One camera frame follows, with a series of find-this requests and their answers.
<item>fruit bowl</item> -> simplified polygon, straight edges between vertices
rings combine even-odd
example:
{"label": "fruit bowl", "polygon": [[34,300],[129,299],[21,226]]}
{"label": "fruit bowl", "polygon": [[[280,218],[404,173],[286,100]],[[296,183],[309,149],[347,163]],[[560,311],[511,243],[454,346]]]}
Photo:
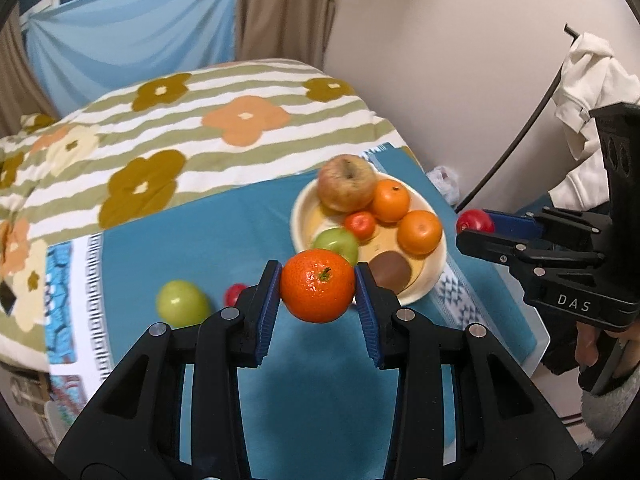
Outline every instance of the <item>fruit bowl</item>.
{"label": "fruit bowl", "polygon": [[[435,213],[429,203],[412,187],[388,174],[376,172],[378,180],[390,178],[407,188],[411,196],[410,210],[426,210]],[[346,215],[325,208],[318,198],[318,180],[313,180],[300,192],[293,205],[290,232],[297,253],[311,247],[316,236],[332,227],[342,225]],[[438,282],[447,259],[447,241],[444,234],[436,250],[428,256],[412,256],[402,251],[396,241],[396,226],[377,225],[376,233],[359,248],[359,261],[370,262],[385,251],[402,253],[412,268],[410,284],[398,294],[401,305],[408,305],[425,296]]]}

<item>striped bedding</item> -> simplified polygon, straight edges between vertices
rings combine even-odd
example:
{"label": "striped bedding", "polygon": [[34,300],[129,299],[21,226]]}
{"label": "striped bedding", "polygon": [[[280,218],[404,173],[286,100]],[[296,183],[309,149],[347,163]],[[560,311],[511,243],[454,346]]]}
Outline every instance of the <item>striped bedding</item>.
{"label": "striped bedding", "polygon": [[405,146],[348,83],[283,59],[121,89],[1,139],[0,359],[48,370],[50,245],[384,142]]}

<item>white wall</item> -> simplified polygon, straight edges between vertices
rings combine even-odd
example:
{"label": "white wall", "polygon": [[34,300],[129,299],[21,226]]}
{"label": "white wall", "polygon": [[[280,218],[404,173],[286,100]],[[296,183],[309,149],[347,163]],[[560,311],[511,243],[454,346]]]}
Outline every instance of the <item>white wall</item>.
{"label": "white wall", "polygon": [[[325,71],[389,118],[427,168],[475,186],[516,136],[570,46],[607,38],[640,73],[640,26],[624,0],[337,0]],[[548,106],[472,203],[513,210],[575,165]]]}

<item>hand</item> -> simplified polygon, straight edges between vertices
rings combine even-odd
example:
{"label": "hand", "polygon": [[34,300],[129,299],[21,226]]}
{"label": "hand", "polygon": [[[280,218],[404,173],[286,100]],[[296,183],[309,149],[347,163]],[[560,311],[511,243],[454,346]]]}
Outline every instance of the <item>hand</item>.
{"label": "hand", "polygon": [[[593,366],[598,361],[596,342],[601,331],[584,323],[577,323],[577,325],[578,342],[575,346],[575,360],[580,365]],[[607,335],[628,341],[622,359],[613,373],[614,378],[623,377],[640,363],[640,320],[633,323],[626,332],[607,332]]]}

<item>orange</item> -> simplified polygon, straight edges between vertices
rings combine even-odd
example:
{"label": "orange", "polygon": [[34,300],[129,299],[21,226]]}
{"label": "orange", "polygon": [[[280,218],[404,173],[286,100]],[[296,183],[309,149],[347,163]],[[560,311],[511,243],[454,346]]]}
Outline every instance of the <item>orange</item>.
{"label": "orange", "polygon": [[411,197],[397,180],[379,180],[373,193],[371,212],[381,222],[399,222],[409,211]]}
{"label": "orange", "polygon": [[344,314],[355,293],[353,267],[340,254],[309,249],[282,269],[280,297],[298,319],[329,323]]}
{"label": "orange", "polygon": [[409,254],[433,253],[441,238],[440,219],[430,211],[411,211],[398,224],[398,245]]}

